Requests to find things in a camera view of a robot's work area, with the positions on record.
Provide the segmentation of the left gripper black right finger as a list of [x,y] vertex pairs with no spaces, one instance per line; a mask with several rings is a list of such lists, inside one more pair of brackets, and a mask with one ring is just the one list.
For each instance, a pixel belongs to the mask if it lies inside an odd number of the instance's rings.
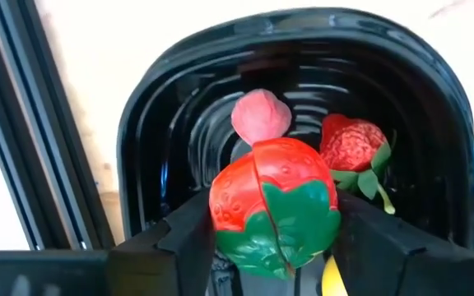
[[340,191],[332,254],[351,296],[474,295],[474,252]]

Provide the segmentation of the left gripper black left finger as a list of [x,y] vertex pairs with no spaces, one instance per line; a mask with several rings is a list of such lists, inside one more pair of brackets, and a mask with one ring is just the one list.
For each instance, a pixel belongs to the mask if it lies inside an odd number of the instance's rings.
[[108,256],[113,296],[203,296],[215,253],[208,191],[191,197]]

